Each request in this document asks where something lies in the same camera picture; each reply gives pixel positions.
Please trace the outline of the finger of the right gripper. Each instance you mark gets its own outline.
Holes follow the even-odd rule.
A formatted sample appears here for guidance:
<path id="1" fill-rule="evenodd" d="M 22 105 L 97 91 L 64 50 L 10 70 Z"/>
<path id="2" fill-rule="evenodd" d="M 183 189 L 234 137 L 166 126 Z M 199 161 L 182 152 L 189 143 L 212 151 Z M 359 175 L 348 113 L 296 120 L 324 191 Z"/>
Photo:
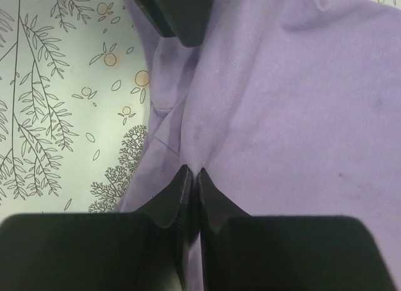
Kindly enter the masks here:
<path id="1" fill-rule="evenodd" d="M 203 43 L 214 0 L 133 1 L 161 37 L 176 37 L 188 48 Z"/>

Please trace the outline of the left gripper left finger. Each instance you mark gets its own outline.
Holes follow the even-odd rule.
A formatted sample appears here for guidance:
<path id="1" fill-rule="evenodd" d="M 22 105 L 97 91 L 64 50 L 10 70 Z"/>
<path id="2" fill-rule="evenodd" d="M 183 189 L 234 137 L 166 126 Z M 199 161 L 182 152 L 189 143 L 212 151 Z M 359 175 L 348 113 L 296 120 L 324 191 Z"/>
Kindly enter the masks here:
<path id="1" fill-rule="evenodd" d="M 1 223 L 2 290 L 186 290 L 192 173 L 131 213 L 16 214 Z"/>

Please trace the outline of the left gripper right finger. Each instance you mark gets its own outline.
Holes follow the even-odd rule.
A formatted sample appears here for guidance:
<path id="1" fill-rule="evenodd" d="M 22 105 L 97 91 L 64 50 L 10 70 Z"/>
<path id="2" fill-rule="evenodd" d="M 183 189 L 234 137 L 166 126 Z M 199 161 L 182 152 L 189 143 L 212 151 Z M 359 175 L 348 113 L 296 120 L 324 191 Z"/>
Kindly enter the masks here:
<path id="1" fill-rule="evenodd" d="M 348 216 L 251 216 L 197 177 L 206 290 L 394 290 L 371 233 Z"/>

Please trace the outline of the purple t shirt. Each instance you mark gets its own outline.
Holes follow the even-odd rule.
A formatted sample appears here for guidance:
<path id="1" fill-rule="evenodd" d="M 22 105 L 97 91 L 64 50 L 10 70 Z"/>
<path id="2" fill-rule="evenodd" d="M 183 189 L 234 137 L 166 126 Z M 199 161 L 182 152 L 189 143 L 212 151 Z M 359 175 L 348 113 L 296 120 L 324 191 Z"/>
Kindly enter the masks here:
<path id="1" fill-rule="evenodd" d="M 400 284 L 400 10 L 369 0 L 215 0 L 205 40 L 125 0 L 150 77 L 142 158 L 118 210 L 205 169 L 251 214 L 344 214 Z"/>

